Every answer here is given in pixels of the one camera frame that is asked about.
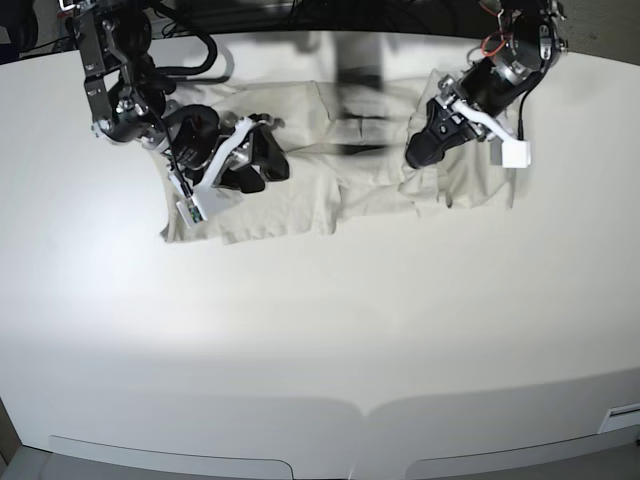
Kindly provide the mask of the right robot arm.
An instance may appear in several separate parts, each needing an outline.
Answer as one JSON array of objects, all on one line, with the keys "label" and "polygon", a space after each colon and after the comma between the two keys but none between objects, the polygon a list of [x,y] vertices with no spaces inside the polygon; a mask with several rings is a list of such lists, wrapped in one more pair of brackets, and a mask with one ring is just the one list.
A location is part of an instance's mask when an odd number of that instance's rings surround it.
[{"label": "right robot arm", "polygon": [[[179,83],[209,71],[218,57],[214,39],[160,1],[62,1],[67,30],[80,53],[84,90],[97,134],[116,144],[138,142],[167,162],[169,178],[186,199],[222,187],[258,193],[290,177],[272,135],[274,118],[251,114],[233,125],[203,104],[170,104]],[[157,66],[149,53],[154,9],[206,47],[197,66]]]}]

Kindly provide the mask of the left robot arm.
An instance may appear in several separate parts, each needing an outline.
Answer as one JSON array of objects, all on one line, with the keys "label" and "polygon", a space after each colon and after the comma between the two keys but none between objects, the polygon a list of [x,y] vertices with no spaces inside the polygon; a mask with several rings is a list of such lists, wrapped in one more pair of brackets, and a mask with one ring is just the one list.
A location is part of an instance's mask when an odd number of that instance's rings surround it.
[{"label": "left robot arm", "polygon": [[515,102],[525,102],[568,49],[560,32],[566,16],[559,1],[500,1],[491,13],[498,29],[482,41],[482,59],[459,78],[444,76],[427,101],[426,125],[410,137],[405,151],[412,168],[435,165],[448,150],[468,142],[494,138],[504,168],[531,165],[524,107],[518,110],[516,132],[499,117]]}]

